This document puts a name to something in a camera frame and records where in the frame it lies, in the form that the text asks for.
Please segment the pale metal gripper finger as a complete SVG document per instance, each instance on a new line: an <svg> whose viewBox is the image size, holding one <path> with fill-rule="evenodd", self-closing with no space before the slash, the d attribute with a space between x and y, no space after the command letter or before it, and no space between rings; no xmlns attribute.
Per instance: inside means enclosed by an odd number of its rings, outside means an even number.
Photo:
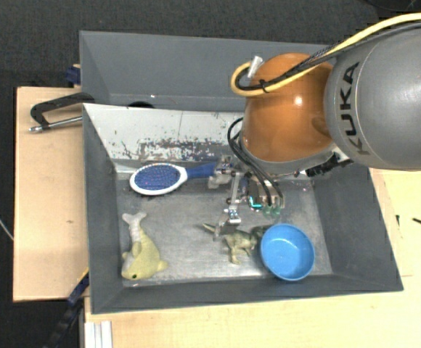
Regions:
<svg viewBox="0 0 421 348"><path fill-rule="evenodd" d="M234 233L241 223L241 218L236 209L225 209L218 219L214 229L213 238Z"/></svg>
<svg viewBox="0 0 421 348"><path fill-rule="evenodd" d="M234 172L233 157L231 155L221 155L213 174L208 178L208 188L217 189L219 186L227 184L232 179Z"/></svg>

